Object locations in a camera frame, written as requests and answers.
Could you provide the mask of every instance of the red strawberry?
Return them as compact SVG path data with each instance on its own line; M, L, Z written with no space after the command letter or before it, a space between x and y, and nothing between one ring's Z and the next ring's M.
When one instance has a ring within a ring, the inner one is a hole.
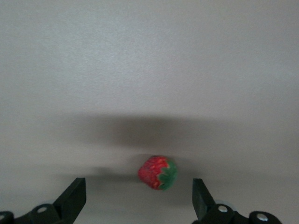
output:
M150 157L138 170L140 180L155 190L166 190L177 178L177 167L165 156Z

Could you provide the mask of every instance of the toy strawberry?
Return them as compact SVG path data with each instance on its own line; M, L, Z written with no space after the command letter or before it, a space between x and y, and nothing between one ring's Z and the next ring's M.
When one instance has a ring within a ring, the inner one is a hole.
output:
M166 190L177 178L174 162L162 155L150 157L138 170L140 180L155 190Z

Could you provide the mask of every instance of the strawberry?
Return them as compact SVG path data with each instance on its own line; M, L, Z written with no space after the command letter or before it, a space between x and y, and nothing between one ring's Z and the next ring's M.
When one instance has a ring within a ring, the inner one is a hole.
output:
M140 180L155 190L166 190L171 187L177 173L174 162L162 155L150 157L138 170Z

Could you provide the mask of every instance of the white table surface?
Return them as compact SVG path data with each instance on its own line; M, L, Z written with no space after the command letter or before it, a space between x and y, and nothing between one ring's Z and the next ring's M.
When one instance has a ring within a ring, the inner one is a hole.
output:
M86 177L76 224L190 224L197 177L297 224L298 0L0 0L0 171L16 216Z

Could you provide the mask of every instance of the green leaves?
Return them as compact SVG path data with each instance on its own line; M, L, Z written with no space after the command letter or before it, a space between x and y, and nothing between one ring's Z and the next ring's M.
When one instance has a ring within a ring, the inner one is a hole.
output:
M167 161L169 167L162 168L162 173L158 176L159 181L161 182L160 189L167 190L170 188L175 180L177 179L178 169L173 161Z

